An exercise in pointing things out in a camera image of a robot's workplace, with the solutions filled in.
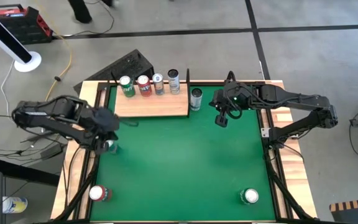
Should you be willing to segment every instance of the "wooden table frame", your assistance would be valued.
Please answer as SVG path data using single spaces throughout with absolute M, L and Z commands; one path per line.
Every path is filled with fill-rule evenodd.
M 197 83 L 212 83 L 218 85 L 219 83 L 223 84 L 222 80 L 191 80 L 191 85 L 197 85 Z M 279 87 L 284 88 L 283 82 L 280 80 L 241 80 L 240 82 L 262 82 L 267 84 L 273 84 Z M 108 100 L 106 95 L 109 94 L 109 87 L 115 85 L 114 83 L 107 83 L 107 81 L 85 81 L 83 82 L 80 98 L 86 100 L 90 105 L 95 106 L 107 106 Z M 272 124 L 276 127 L 284 127 L 293 122 L 291 111 L 289 108 L 279 108 L 275 110 L 261 110 L 258 111 L 258 117 L 263 121 L 260 125 L 261 127 L 271 127 Z M 296 149 L 300 152 L 300 147 L 297 140 L 288 139 L 286 145 Z M 64 160 L 64 169 L 66 172 L 66 178 L 68 177 L 68 170 L 71 160 L 72 168 L 70 174 L 70 186 L 68 188 L 68 201 L 71 201 L 74 195 L 76 194 L 80 181 L 83 181 L 88 175 L 89 171 L 94 162 L 94 153 L 85 152 L 84 149 L 80 149 L 75 155 L 75 151 L 78 148 L 78 144 L 75 141 L 70 141 L 68 143 L 65 160 Z M 87 173 L 85 174 L 84 164 L 88 164 Z M 282 149 L 277 153 L 277 159 L 273 162 L 273 168 L 276 170 L 278 175 L 282 180 L 285 180 L 284 183 L 287 185 L 287 189 L 293 195 L 295 200 L 302 206 L 305 212 L 312 217 L 316 217 L 316 210 L 314 207 L 313 199 L 311 196 L 308 179 L 306 176 L 305 167 L 303 161 L 299 155 L 294 154 L 293 152 Z M 271 181 L 269 178 L 270 187 L 272 189 L 273 205 L 275 207 L 276 217 L 281 218 L 296 218 L 296 215 L 293 214 L 292 210 L 288 206 L 286 200 L 283 198 L 281 191 L 278 187 Z M 86 192 L 83 194 L 80 206 L 75 209 L 71 214 L 70 219 L 76 218 L 86 218 L 90 215 L 90 206 L 88 206 L 89 197 L 88 197 L 89 187 Z M 61 214 L 65 207 L 65 181 L 63 177 L 63 170 L 60 175 L 59 185 L 56 192 L 55 203 L 53 205 L 51 219 L 56 218 Z

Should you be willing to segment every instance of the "silver can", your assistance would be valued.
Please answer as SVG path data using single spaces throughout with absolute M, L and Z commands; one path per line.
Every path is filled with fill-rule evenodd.
M 153 84 L 155 89 L 155 94 L 162 95 L 164 94 L 164 81 L 162 79 L 161 74 L 154 74 L 153 75 Z
M 169 78 L 169 89 L 171 94 L 179 94 L 180 93 L 180 83 L 179 83 L 179 73 L 176 69 L 171 69 L 168 71 Z
M 201 99 L 203 98 L 203 92 L 199 88 L 195 88 L 190 94 L 190 109 L 192 111 L 198 111 L 201 108 Z

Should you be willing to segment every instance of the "white cable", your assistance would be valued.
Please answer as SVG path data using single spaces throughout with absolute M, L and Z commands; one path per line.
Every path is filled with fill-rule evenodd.
M 10 120 L 12 120 L 12 118 L 11 118 L 11 115 L 9 114 L 9 102 L 7 101 L 7 97 L 6 97 L 6 94 L 5 94 L 5 91 L 4 91 L 4 85 L 5 85 L 5 82 L 6 82 L 7 78 L 12 73 L 12 68 L 13 68 L 14 62 L 15 62 L 15 60 L 12 61 L 11 67 L 10 67 L 9 71 L 7 72 L 6 77 L 5 77 L 5 79 L 4 79 L 4 81 L 2 82 L 2 85 L 1 85 L 1 91 L 2 91 L 2 93 L 4 95 L 4 97 L 5 97 L 5 102 L 6 102 L 6 114 L 9 116 Z

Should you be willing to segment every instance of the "white stand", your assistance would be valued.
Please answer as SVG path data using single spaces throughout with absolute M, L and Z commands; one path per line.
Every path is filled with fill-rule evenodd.
M 15 61 L 15 68 L 19 72 L 29 72 L 36 69 L 41 64 L 41 55 L 37 52 L 29 52 L 31 54 L 31 60 L 27 63 L 20 63 Z

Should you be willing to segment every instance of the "red soda can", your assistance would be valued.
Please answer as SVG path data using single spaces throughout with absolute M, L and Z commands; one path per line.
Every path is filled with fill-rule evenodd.
M 112 190 L 103 185 L 95 185 L 89 190 L 89 197 L 95 202 L 108 202 L 112 196 Z
M 142 96 L 150 96 L 152 94 L 152 86 L 147 76 L 141 75 L 137 78 L 137 85 L 139 86 L 140 94 Z

